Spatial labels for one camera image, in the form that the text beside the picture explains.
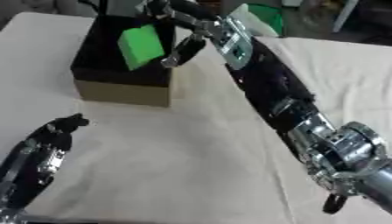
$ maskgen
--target black foam padding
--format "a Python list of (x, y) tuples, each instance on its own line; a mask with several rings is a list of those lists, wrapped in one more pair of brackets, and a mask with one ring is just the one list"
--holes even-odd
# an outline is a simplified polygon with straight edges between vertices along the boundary
[[(130, 71), (118, 47), (117, 40), (123, 31), (146, 23), (133, 17), (99, 16), (71, 65), (74, 78), (79, 81), (169, 87), (171, 69), (162, 67), (159, 59)], [(174, 26), (160, 21), (153, 23), (165, 56), (168, 56), (175, 42)]]

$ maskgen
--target robot forearm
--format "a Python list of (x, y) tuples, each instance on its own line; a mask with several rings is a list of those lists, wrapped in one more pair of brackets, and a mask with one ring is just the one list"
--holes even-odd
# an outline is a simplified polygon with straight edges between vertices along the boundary
[(181, 12), (181, 1), (146, 1), (155, 9), (150, 10), (150, 16), (164, 15), (176, 25), (193, 30), (163, 65), (176, 66), (167, 61), (184, 64), (191, 57), (181, 59), (179, 52), (195, 50), (194, 42), (202, 41), (200, 36), (210, 39), (257, 113), (303, 163), (311, 178), (331, 193), (325, 212), (334, 214), (347, 197), (362, 195), (392, 213), (392, 164), (382, 139), (358, 122), (334, 128), (313, 104), (314, 97), (305, 85), (267, 46), (251, 37), (241, 21), (230, 16), (214, 18), (205, 10), (201, 16), (200, 10), (189, 10), (200, 6), (186, 1), (182, 1), (186, 9)]
[(324, 211), (334, 214), (347, 197), (362, 195), (392, 213), (392, 164), (382, 139), (358, 122), (335, 129), (296, 75), (262, 43), (253, 39), (252, 46), (245, 67), (227, 68), (311, 178), (331, 193)]

